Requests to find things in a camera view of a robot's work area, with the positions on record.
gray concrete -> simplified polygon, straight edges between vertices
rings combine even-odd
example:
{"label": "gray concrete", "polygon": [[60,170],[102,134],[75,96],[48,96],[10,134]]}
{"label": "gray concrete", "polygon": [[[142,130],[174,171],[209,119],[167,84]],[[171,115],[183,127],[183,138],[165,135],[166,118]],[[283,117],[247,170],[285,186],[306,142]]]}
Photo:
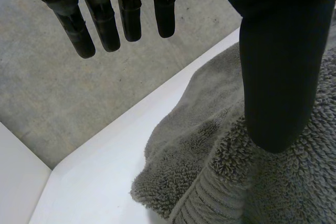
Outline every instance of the gray concrete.
{"label": "gray concrete", "polygon": [[240,24],[227,0],[177,0],[176,33],[162,39],[143,0],[143,36],[129,43],[112,5],[121,48],[107,53],[80,0],[97,49],[83,60],[44,3],[1,0],[0,121],[50,168]]}

white surface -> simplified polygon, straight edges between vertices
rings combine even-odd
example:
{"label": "white surface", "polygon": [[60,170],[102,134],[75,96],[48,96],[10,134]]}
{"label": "white surface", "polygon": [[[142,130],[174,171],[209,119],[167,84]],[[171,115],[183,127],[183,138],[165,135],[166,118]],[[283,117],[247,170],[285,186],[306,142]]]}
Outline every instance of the white surface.
{"label": "white surface", "polygon": [[0,123],[0,223],[27,224],[51,170]]}
{"label": "white surface", "polygon": [[65,158],[52,172],[30,224],[159,224],[129,191],[154,127],[176,106],[193,73],[238,42],[238,29]]}

black fabric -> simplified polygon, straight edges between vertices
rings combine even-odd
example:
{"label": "black fabric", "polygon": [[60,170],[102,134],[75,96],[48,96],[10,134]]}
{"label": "black fabric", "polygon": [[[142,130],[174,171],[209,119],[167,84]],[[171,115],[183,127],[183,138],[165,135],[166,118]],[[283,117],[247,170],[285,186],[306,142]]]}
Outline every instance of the black fabric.
{"label": "black fabric", "polygon": [[279,153],[311,115],[335,0],[229,0],[242,15],[240,60],[249,136]]}

gloved hand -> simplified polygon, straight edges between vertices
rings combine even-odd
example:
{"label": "gloved hand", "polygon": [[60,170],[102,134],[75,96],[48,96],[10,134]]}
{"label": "gloved hand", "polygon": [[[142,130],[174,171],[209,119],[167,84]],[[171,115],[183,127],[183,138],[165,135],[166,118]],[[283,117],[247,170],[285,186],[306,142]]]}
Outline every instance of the gloved hand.
{"label": "gloved hand", "polygon": [[[93,56],[78,0],[43,0],[54,10],[79,55]],[[106,51],[120,40],[110,0],[85,0]],[[336,0],[229,0],[242,15],[240,59],[251,139],[279,153],[307,125]],[[154,0],[159,33],[173,35],[175,0]],[[140,0],[119,0],[125,37],[141,37]]]}
{"label": "gloved hand", "polygon": [[[96,50],[78,7],[78,0],[42,0],[56,14],[77,53],[83,58],[92,57]],[[122,26],[128,41],[141,38],[140,0],[118,0]],[[120,48],[114,11],[110,0],[85,0],[100,40],[107,52]],[[175,0],[154,0],[159,34],[170,37],[175,31]]]}

gray towel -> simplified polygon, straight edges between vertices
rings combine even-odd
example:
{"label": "gray towel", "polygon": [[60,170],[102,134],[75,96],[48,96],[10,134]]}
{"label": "gray towel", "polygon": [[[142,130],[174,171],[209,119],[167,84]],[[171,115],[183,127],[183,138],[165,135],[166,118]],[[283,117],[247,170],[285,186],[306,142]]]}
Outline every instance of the gray towel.
{"label": "gray towel", "polygon": [[239,46],[201,67],[153,131],[133,199],[174,224],[336,223],[334,46],[311,121],[281,154],[247,135]]}

